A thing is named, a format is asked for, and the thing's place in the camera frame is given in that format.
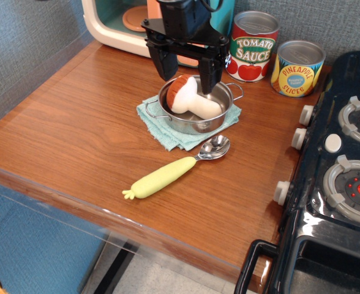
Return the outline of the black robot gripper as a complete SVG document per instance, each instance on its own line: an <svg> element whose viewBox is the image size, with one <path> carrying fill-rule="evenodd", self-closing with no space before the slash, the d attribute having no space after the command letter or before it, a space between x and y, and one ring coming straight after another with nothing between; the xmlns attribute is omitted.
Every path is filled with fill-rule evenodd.
<svg viewBox="0 0 360 294"><path fill-rule="evenodd" d="M226 38L210 25L217 8L207 1L158 1L162 18L145 19L146 45L161 79L168 81L179 63L198 66L203 94L221 81L228 50L218 44Z"/></svg>

